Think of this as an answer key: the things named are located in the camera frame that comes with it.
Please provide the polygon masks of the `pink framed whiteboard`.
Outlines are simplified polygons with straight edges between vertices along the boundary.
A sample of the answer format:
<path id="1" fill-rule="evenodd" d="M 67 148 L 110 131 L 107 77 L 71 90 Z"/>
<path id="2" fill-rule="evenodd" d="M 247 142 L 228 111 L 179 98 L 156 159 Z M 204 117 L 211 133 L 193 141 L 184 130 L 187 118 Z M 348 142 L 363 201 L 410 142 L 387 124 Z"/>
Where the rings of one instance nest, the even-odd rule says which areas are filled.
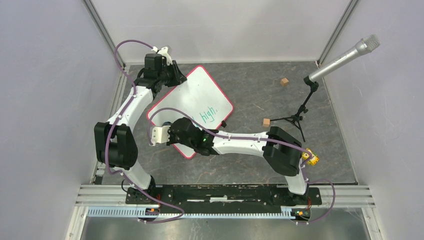
<path id="1" fill-rule="evenodd" d="M 233 103 L 203 66 L 195 67 L 186 77 L 186 82 L 173 87 L 147 112 L 149 144 L 151 128 L 154 126 L 168 126 L 186 117 L 196 127 L 216 130 L 233 113 Z M 178 143 L 171 146 L 186 159 L 196 154 Z"/>

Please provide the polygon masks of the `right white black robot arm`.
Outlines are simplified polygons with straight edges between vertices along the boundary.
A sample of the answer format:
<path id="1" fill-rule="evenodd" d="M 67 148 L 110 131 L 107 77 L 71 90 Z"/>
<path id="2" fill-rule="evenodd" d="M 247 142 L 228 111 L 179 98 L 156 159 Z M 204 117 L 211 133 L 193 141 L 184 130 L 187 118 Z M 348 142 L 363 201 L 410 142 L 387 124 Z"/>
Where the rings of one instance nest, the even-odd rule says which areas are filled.
<path id="1" fill-rule="evenodd" d="M 261 157 L 278 174 L 285 177 L 289 199 L 302 204 L 309 198 L 307 180 L 302 172 L 303 155 L 312 153 L 293 136 L 272 126 L 259 133 L 231 133 L 197 127 L 187 117 L 173 122 L 167 130 L 168 145 L 180 144 L 202 156 L 241 154 Z"/>

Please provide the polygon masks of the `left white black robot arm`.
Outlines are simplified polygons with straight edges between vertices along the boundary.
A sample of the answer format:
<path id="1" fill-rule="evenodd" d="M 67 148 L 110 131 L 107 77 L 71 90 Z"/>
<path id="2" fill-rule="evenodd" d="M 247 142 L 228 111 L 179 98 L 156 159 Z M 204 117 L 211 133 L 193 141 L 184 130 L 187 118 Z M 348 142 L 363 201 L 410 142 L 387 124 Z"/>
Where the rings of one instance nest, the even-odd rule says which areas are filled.
<path id="1" fill-rule="evenodd" d="M 157 198 L 155 181 L 138 162 L 138 147 L 133 130 L 144 112 L 162 87 L 175 87 L 187 80 L 176 61 L 164 51 L 148 53 L 144 67 L 131 83 L 128 97 L 118 111 L 105 122 L 94 126 L 97 160 L 104 163 L 111 175 L 119 174 L 126 179 L 145 204 Z"/>

